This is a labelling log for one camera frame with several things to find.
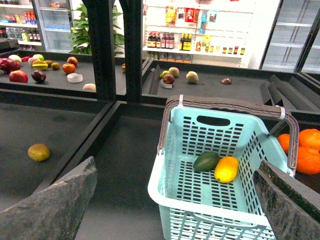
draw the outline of red apple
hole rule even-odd
[[[28,75],[21,70],[12,71],[9,74],[9,80],[10,82],[26,84],[28,82]]]
[[[77,66],[78,60],[74,56],[71,56],[67,59],[66,63],[73,64],[73,65]]]
[[[175,77],[171,73],[168,73],[163,76],[163,82],[165,84],[173,84],[175,82]]]

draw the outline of basket handle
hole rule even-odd
[[[221,97],[195,97],[186,95],[171,96],[167,99],[164,108],[160,138],[157,148],[158,155],[161,154],[161,149],[165,147],[168,123],[171,118],[171,110],[176,106],[178,106],[180,109],[182,109],[183,106],[188,106],[202,109],[231,110],[247,113],[256,117],[279,120],[279,122],[270,130],[270,134],[272,136],[277,136],[279,132],[288,124],[290,128],[290,140],[287,165],[295,174],[298,157],[299,124],[291,115],[291,113],[286,111],[284,107],[258,105],[243,100]]]

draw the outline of yellow lemon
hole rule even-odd
[[[214,177],[219,183],[230,183],[238,174],[239,161],[233,156],[220,159],[215,167]]]
[[[42,162],[49,158],[50,150],[46,145],[37,143],[29,147],[28,156],[34,161]]]

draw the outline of avocado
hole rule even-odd
[[[214,169],[220,160],[219,155],[213,151],[203,152],[193,163],[195,172],[205,172]]]

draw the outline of gray divider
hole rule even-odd
[[[270,82],[273,82],[276,88],[293,104],[298,110],[320,112],[320,109],[309,101],[305,96],[298,92],[289,83],[285,84],[275,75],[270,77]]]
[[[320,96],[300,82],[295,77],[292,77],[289,80],[289,84],[293,86],[299,93],[305,96],[308,100],[310,100],[314,105],[320,108]]]
[[[274,106],[275,104],[272,101],[272,97],[266,82],[262,83],[262,85],[260,86],[260,91],[261,91],[263,104],[268,106]]]

